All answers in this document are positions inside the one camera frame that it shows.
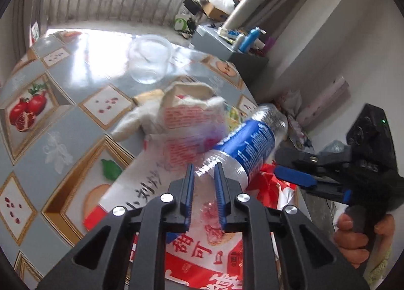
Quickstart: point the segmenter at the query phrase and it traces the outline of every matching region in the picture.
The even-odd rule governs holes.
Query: person's finger
[[[354,227],[354,221],[352,220],[351,217],[349,217],[346,213],[343,213],[339,218],[337,222],[337,227],[341,231],[349,231]]]
[[[338,248],[344,257],[352,264],[361,264],[369,258],[369,251],[366,249],[349,250],[345,248]]]
[[[362,233],[338,230],[334,235],[335,243],[345,249],[358,249],[368,243],[368,237]]]
[[[395,231],[394,217],[387,214],[374,226],[374,232],[379,235],[393,236]]]

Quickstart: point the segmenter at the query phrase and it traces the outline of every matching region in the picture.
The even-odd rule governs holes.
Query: silver screw
[[[160,200],[163,202],[171,202],[174,200],[174,196],[170,193],[161,194]]]
[[[247,202],[248,200],[250,200],[250,196],[247,193],[240,193],[237,196],[237,200],[240,202]]]
[[[297,213],[297,208],[294,205],[287,205],[285,211],[289,215],[294,215],[295,213]]]
[[[112,213],[115,216],[122,216],[125,213],[125,208],[124,207],[115,207],[114,210],[112,210]]]

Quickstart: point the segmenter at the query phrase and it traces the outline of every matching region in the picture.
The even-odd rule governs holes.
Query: clear plastic bottle
[[[205,153],[195,168],[197,201],[204,203],[215,197],[213,182],[215,165],[223,164],[226,177],[240,182],[242,190],[261,169],[262,164],[283,140],[288,131],[286,116],[273,104],[259,106],[251,117]]]

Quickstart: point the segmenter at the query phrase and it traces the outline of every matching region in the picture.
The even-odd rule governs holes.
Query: hand
[[[369,257],[369,251],[361,249],[368,243],[368,237],[362,233],[354,233],[353,220],[346,213],[343,213],[337,223],[339,230],[334,235],[334,241],[338,246],[339,251],[345,258],[355,267],[358,268]],[[380,246],[375,257],[375,266],[378,266],[386,256],[388,249],[393,242],[395,231],[394,217],[390,214],[384,216],[374,226],[374,232],[381,236]]]

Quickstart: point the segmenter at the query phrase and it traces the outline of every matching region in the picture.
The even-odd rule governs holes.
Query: concrete floor
[[[102,31],[123,32],[126,34],[155,34],[164,37],[169,42],[188,47],[189,41],[170,27],[150,23],[135,23],[124,21],[75,21],[49,26],[50,29],[91,29]]]

